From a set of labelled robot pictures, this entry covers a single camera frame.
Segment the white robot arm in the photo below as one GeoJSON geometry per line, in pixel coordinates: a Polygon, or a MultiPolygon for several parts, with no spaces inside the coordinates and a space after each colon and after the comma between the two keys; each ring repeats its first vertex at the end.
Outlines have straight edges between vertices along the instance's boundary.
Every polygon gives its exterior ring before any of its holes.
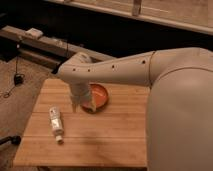
{"type": "Polygon", "coordinates": [[[91,98],[91,82],[148,87],[148,171],[213,171],[213,52],[156,50],[94,63],[78,52],[56,75],[69,84],[74,106],[91,98]]]}

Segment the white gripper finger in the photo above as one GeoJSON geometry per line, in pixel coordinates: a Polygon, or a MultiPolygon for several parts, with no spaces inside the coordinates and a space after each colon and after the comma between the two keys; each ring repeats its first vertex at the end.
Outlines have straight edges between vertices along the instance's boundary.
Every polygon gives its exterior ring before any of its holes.
{"type": "Polygon", "coordinates": [[[91,109],[93,112],[96,111],[96,102],[94,98],[91,98],[87,103],[86,103],[86,107],[91,109]]]}
{"type": "Polygon", "coordinates": [[[76,112],[77,111],[77,107],[78,107],[78,102],[75,99],[73,99],[73,98],[71,98],[71,101],[72,101],[72,111],[76,112]]]}

